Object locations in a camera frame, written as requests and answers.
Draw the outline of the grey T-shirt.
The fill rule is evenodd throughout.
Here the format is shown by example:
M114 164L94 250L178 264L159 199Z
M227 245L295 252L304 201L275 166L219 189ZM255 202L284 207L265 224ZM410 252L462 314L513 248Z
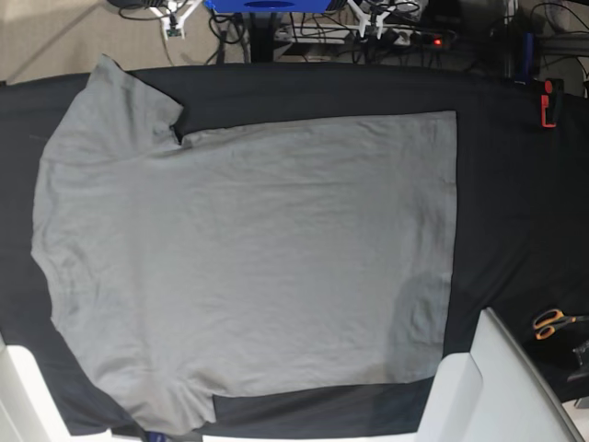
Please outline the grey T-shirt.
M214 397L434 375L456 236L456 114L177 138L102 57L44 148L32 256L91 382L180 436Z

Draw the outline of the blue plastic box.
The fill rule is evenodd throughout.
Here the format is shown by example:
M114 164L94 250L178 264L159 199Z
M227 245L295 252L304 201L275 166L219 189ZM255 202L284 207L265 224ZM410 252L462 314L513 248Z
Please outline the blue plastic box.
M207 0L203 4L215 12L231 13L322 13L330 0Z

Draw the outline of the white chair back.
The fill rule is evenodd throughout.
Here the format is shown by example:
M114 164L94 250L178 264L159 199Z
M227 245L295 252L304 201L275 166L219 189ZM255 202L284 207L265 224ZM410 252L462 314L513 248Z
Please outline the white chair back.
M470 350L438 366L417 441L582 441L583 436L492 308Z

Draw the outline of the red black clamp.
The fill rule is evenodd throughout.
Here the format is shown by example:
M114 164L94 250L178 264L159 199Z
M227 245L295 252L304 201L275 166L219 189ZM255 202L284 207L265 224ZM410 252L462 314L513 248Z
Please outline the red black clamp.
M544 81L541 95L541 125L544 128L555 128L560 118L564 96L564 81L560 78L548 78Z

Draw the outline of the black object right edge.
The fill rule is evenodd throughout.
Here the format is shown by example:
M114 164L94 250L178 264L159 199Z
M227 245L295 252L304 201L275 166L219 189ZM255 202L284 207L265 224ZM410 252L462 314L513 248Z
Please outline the black object right edge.
M568 378L567 378L568 382L573 382L576 380L584 379L584 378L587 378L589 375L589 361L588 361L589 342L585 341L584 343L575 347L572 350L572 352L576 358L576 361L577 361L579 367L568 376Z

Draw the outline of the white chair part left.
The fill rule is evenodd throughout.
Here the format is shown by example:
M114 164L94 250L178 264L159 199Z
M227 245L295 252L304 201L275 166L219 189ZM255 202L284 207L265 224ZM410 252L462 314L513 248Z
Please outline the white chair part left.
M4 341L1 341L1 440L71 440L32 352Z

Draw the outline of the black metal stand post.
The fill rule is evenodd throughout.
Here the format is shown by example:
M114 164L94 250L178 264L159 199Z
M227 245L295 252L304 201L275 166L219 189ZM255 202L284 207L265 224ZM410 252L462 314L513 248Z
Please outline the black metal stand post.
M253 64L272 63L274 59L274 35L280 26L280 13L247 13L250 61Z

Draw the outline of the orange handled scissors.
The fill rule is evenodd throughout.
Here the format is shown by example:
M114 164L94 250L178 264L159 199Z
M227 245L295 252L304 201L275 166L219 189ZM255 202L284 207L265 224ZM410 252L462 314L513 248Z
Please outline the orange handled scissors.
M587 314L569 315L561 309L552 308L536 317L532 322L532 328L535 338L538 341L543 341L569 325L587 321Z

